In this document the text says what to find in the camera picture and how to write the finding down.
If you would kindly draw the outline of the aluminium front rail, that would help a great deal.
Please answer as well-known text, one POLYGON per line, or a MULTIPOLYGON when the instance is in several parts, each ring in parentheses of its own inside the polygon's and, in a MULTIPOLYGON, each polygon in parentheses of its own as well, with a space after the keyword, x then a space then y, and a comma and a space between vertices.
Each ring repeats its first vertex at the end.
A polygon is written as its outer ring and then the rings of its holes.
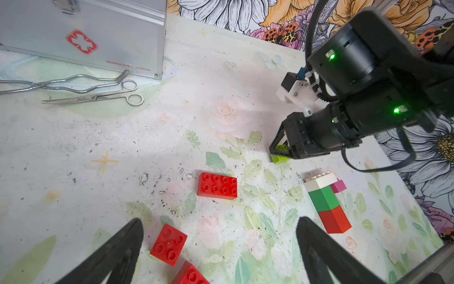
POLYGON ((397 281, 397 284, 452 284, 454 243, 445 244, 424 262, 397 281))

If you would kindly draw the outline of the lime green lego brick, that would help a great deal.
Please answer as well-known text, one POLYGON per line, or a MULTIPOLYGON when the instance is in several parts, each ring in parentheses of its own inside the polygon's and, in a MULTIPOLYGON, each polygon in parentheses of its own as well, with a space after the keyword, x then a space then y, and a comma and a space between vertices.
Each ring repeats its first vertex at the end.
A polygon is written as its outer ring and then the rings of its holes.
POLYGON ((288 146, 285 144, 280 144, 275 147, 275 150, 278 151, 277 155, 271 155, 271 159, 274 164, 285 163, 290 160, 288 157, 284 157, 284 154, 288 154, 288 146))

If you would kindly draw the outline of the red tall lego brick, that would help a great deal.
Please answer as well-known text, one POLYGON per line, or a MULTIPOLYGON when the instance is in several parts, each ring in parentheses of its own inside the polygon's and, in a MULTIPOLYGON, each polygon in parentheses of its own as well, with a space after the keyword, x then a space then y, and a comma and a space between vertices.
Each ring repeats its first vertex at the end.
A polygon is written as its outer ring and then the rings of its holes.
POLYGON ((341 206, 318 214, 328 234, 343 234, 352 228, 341 206))

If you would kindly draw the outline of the red square lego brick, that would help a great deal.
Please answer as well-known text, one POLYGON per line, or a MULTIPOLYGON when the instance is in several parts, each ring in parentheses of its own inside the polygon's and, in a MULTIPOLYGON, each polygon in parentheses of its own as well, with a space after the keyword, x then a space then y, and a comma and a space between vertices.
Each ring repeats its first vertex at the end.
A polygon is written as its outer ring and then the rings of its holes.
POLYGON ((171 284, 209 284, 209 281, 192 265, 185 261, 171 284))
POLYGON ((176 228, 165 224, 150 254, 164 263, 175 267, 183 251, 188 236, 176 228))

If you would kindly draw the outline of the silver metal case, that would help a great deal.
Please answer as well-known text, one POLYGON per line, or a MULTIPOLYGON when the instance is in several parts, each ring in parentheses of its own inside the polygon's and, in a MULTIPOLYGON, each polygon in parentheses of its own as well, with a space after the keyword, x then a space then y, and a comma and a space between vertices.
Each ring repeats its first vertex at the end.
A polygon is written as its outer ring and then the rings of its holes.
POLYGON ((167 1, 1 1, 1 49, 161 79, 167 1))

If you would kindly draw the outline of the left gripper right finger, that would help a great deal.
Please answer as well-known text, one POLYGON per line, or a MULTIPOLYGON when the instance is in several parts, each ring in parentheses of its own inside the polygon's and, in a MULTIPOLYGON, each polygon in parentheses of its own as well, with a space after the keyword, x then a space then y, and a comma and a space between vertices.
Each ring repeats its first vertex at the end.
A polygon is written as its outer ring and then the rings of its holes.
POLYGON ((296 237, 311 284, 381 284, 369 271, 308 217, 299 218, 296 237))

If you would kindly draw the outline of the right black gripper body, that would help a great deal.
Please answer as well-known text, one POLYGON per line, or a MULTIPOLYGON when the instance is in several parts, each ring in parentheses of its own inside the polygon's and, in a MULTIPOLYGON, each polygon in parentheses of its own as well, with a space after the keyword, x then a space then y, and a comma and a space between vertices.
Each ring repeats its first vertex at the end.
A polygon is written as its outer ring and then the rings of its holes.
POLYGON ((292 145, 294 159, 324 156, 362 143, 346 113, 335 106, 328 106, 308 118, 302 112, 293 112, 281 125, 292 145))

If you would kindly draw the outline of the white long lego brick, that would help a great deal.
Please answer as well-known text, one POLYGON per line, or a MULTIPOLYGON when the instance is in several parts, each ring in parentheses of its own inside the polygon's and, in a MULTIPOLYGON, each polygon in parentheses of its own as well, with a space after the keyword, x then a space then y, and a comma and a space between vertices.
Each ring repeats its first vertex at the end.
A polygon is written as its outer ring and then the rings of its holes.
POLYGON ((337 181, 338 179, 335 174, 328 172, 309 179, 304 183, 304 186, 308 192, 312 192, 336 183, 337 181))

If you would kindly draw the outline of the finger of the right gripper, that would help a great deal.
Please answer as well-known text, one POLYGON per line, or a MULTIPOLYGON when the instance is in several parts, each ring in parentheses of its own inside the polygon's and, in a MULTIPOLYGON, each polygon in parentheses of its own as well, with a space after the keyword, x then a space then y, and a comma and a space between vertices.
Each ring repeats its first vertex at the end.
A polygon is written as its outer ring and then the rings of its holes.
POLYGON ((273 156, 294 159, 293 148, 283 125, 280 126, 274 140, 271 142, 269 152, 273 156))

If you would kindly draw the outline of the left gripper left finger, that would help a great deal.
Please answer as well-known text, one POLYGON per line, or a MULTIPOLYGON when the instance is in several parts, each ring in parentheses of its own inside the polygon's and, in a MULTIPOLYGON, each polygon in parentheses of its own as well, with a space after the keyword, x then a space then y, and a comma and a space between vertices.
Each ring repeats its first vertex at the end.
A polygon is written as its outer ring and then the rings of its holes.
POLYGON ((128 222, 79 266, 61 278, 59 284, 130 284, 144 237, 139 218, 128 222))

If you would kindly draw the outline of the pink lego brick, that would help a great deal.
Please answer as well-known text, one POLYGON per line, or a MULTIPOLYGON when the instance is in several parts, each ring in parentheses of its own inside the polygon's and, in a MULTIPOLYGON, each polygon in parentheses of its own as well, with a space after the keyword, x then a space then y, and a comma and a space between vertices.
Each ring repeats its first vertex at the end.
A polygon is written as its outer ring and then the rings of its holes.
POLYGON ((335 194, 339 194, 347 188, 343 180, 337 180, 330 187, 335 194))

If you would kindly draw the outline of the red long lego brick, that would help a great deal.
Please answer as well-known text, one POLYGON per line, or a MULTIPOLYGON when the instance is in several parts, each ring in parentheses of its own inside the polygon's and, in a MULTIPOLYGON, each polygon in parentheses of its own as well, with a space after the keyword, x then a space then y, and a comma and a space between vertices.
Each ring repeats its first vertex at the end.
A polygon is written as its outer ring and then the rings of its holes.
POLYGON ((237 178, 202 172, 199 175, 197 196, 234 200, 238 197, 237 178))

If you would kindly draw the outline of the silver scissors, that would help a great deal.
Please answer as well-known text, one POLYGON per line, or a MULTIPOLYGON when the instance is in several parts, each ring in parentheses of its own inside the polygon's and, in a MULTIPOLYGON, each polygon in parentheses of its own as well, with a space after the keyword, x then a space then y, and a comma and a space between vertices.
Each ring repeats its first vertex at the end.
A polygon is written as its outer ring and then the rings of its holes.
POLYGON ((137 89, 138 84, 136 83, 136 81, 126 79, 121 82, 121 90, 119 91, 96 93, 94 95, 82 95, 79 97, 65 99, 48 99, 43 100, 41 103, 49 105, 70 105, 124 98, 128 105, 135 107, 143 105, 145 101, 142 95, 135 93, 137 89))

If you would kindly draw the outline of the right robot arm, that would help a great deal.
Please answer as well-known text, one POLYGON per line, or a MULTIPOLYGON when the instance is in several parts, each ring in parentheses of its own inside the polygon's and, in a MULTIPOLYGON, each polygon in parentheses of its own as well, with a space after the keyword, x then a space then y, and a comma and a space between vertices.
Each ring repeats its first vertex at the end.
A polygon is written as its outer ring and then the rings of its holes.
POLYGON ((367 8, 313 49, 317 4, 309 24, 306 64, 281 83, 285 95, 296 87, 327 103, 290 114, 270 145, 272 155, 307 159, 345 152, 363 138, 396 129, 408 160, 416 158, 404 127, 433 131, 441 115, 454 113, 454 26, 410 44, 374 7, 367 8))

